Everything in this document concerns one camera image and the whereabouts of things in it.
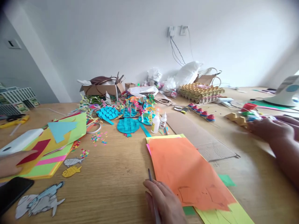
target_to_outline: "hand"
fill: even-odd
[[[0,157],[0,178],[18,174],[22,167],[16,167],[22,159],[36,153],[36,150],[20,151],[8,156]]]
[[[145,192],[145,198],[153,219],[155,220],[154,204],[158,208],[162,224],[187,224],[182,204],[172,190],[163,182],[145,180],[143,185],[151,192]]]
[[[276,119],[290,125],[295,131],[295,140],[299,141],[299,121],[288,116],[275,116]]]
[[[253,134],[261,137],[266,142],[280,138],[294,139],[294,129],[281,121],[273,121],[268,118],[248,122],[248,128]]]

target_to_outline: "white glue bottle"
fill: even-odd
[[[107,91],[106,91],[106,101],[108,104],[111,104],[110,95],[109,95],[109,93],[107,93]]]
[[[167,116],[166,116],[166,112],[165,112],[165,114],[163,114],[161,121],[160,121],[160,125],[159,125],[160,129],[163,130],[165,128],[166,121],[167,121]]]
[[[159,124],[160,124],[160,118],[159,116],[155,116],[152,121],[152,133],[157,133],[159,131]]]

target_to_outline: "pencil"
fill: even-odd
[[[149,169],[149,180],[150,180],[151,182],[153,182],[153,178],[152,178],[152,175],[151,175],[151,173],[150,173],[150,169]],[[158,209],[157,209],[157,206],[156,206],[156,204],[155,204],[154,199],[153,199],[153,204],[154,204],[154,211],[155,211],[156,224],[161,224],[160,215],[159,215],[159,213],[158,213]]]

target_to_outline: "cardboard box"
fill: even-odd
[[[118,100],[118,97],[120,94],[122,94],[125,90],[121,83],[118,83],[116,85],[90,85],[90,86],[81,86],[80,92],[84,91],[85,95],[99,95],[99,96],[105,96],[106,91],[109,93],[109,95],[116,96],[116,99]]]
[[[134,84],[134,83],[131,83],[131,82],[129,82],[129,83],[125,83],[125,89],[126,89],[126,90],[128,90],[128,89],[131,88],[131,87],[135,87],[135,84]]]

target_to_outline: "smartphone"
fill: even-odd
[[[34,184],[34,180],[15,177],[0,187],[0,217]]]

